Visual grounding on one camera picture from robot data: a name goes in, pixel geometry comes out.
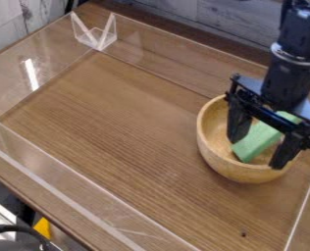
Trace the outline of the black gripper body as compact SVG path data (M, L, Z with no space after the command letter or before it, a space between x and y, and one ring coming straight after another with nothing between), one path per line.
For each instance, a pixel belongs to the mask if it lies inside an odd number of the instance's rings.
M310 54L271 46L272 61L263 80L234 75L226 93L246 102L254 119L259 119L285 135L303 136L302 150L310 149Z

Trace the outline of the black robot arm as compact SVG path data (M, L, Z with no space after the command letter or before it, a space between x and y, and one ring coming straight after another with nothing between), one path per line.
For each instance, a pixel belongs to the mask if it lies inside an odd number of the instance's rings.
M235 74L224 95L227 138L239 142L259 120L283 134L270 167L283 169L310 149L310 0L283 0L279 38L262 80Z

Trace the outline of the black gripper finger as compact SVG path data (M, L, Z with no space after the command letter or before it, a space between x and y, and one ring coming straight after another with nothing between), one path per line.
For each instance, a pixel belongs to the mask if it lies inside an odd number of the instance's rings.
M302 151L303 136L297 133L289 133L285 136L283 142L279 145L274 157L270 161L270 166L275 170L282 170L287 162L291 161Z
M246 102L238 95L227 96L228 115L227 115L227 137L232 144L239 142L248 134L252 124L252 116L247 109Z

